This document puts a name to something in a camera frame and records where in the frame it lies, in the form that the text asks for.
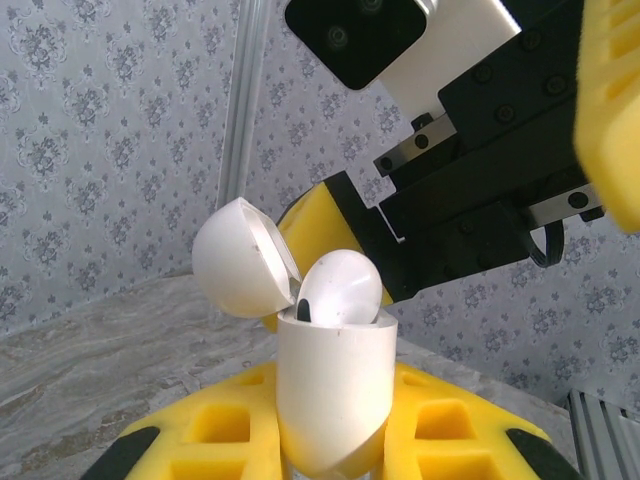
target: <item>patterned wallpaper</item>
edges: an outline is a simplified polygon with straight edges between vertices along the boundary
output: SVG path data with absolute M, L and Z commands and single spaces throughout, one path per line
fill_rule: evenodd
M 2 2 L 0 332 L 189 262 L 239 1 Z
M 245 196 L 277 218 L 346 169 L 369 204 L 381 200 L 392 189 L 372 161 L 408 122 L 379 86 L 334 81 L 287 30 L 283 2 L 272 7 Z M 555 268 L 522 262 L 392 307 L 401 335 L 550 401 L 573 386 L 640 411 L 640 236 L 572 219 L 566 237 Z

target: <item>yellow foam pad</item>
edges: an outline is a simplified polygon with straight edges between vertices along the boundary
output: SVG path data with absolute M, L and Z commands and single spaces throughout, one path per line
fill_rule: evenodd
M 640 230 L 640 0 L 585 0 L 574 143 L 616 222 Z
M 160 434 L 127 480 L 287 480 L 280 449 L 275 364 L 205 388 L 131 425 Z M 501 408 L 396 364 L 384 463 L 374 480 L 537 480 L 506 431 L 547 435 Z M 366 465 L 352 465 L 366 470 Z
M 127 480 L 288 479 L 280 452 L 275 364 L 196 392 L 131 425 L 160 434 Z
M 303 195 L 282 218 L 278 229 L 303 278 L 320 257 L 333 250 L 364 253 L 324 183 Z M 383 305 L 391 303 L 391 297 L 385 290 Z M 262 321 L 271 332 L 277 331 L 275 314 Z
M 538 427 L 439 378 L 397 364 L 384 466 L 374 480 L 538 480 L 506 435 Z

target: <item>camera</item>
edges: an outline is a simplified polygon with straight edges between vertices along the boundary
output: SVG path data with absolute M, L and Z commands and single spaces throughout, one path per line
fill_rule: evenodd
M 440 89 L 520 32 L 502 0 L 290 0 L 285 21 L 343 85 L 381 80 L 410 120 L 444 114 Z
M 285 10 L 293 33 L 352 90 L 369 85 L 413 45 L 427 16 L 416 0 L 291 0 Z

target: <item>open case lid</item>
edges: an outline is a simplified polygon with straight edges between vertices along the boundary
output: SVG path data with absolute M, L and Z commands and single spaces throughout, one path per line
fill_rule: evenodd
M 193 243 L 193 273 L 211 303 L 241 318 L 295 304 L 298 267 L 275 223 L 243 198 L 216 211 Z

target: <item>white earbud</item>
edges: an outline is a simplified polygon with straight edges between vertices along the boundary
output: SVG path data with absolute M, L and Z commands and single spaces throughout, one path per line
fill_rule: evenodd
M 365 325 L 375 321 L 381 301 L 382 280 L 371 260 L 353 250 L 335 250 L 304 278 L 298 319 L 323 326 Z

